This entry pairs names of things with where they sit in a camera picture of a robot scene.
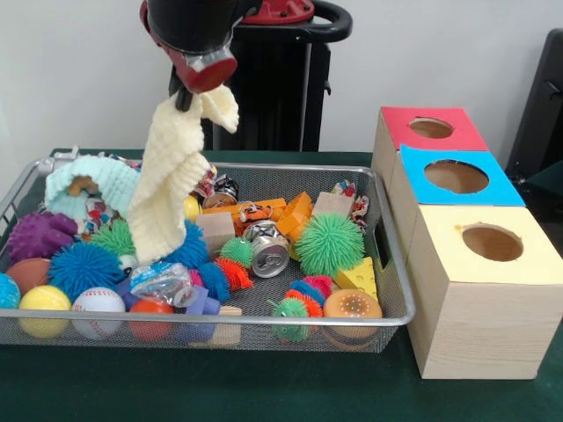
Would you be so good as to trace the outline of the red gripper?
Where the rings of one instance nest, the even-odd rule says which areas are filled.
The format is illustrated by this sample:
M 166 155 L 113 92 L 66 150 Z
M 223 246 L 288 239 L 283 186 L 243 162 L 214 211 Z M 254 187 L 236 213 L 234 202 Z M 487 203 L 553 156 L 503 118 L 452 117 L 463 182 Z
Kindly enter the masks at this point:
M 230 43 L 198 51 L 166 46 L 165 52 L 172 62 L 168 92 L 170 96 L 177 92 L 175 107 L 178 111 L 190 109 L 193 94 L 212 91 L 227 81 L 238 64 Z

